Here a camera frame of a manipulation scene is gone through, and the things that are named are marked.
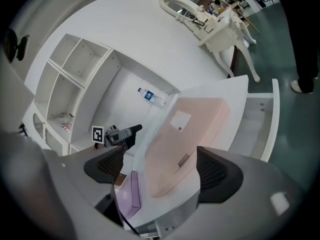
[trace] white shoe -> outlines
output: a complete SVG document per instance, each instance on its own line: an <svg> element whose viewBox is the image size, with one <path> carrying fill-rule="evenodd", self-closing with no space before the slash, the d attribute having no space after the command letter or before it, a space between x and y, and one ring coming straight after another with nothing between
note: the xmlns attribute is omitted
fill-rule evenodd
<svg viewBox="0 0 320 240"><path fill-rule="evenodd" d="M294 80L291 82L291 88L297 93L302 93L302 94L304 93L299 87L298 80Z"/></svg>

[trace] water bottle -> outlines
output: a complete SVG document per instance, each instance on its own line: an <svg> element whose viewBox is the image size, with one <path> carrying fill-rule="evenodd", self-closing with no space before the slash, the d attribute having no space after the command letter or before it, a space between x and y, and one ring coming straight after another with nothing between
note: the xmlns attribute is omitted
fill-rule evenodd
<svg viewBox="0 0 320 240"><path fill-rule="evenodd" d="M166 104L166 102L162 98L154 95L153 92L151 92L147 89L139 88L138 92L141 94L142 97L144 97L148 101L152 102L153 104L155 104L159 108L163 108Z"/></svg>

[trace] desk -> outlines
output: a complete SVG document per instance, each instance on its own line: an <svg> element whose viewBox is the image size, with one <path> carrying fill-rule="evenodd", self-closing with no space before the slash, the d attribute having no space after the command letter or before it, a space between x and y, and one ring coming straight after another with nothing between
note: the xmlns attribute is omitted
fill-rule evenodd
<svg viewBox="0 0 320 240"><path fill-rule="evenodd" d="M165 121L178 96L192 98L224 98L229 106L228 119L225 121L222 130L217 134L210 147L229 150L242 120L247 94L248 77L246 75L229 78L218 81L215 84L202 85L182 91L180 94L172 97L172 101L167 103L164 110L156 115L154 124L149 128L137 154L134 156L132 169L138 172L141 208L129 219L129 222L133 227L142 226L167 212L172 211L200 190L200 178L196 167L194 167L178 185L163 197L152 198L147 189L145 152L149 143L157 134L161 124Z"/></svg>

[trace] purple card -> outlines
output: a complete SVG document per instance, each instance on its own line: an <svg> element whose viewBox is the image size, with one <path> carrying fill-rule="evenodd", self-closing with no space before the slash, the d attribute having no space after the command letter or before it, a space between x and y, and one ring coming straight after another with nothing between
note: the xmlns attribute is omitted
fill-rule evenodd
<svg viewBox="0 0 320 240"><path fill-rule="evenodd" d="M129 220L140 209L138 173L132 171L116 193L118 207L123 216Z"/></svg>

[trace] blue bottle label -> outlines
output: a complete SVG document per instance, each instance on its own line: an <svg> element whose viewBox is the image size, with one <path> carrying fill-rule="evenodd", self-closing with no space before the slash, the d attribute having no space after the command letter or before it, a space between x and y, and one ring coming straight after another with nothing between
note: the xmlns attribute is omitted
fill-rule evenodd
<svg viewBox="0 0 320 240"><path fill-rule="evenodd" d="M153 97L153 93L151 91L148 90L148 92L146 93L146 95L144 96L145 99L147 99L148 101L151 100L151 98Z"/></svg>

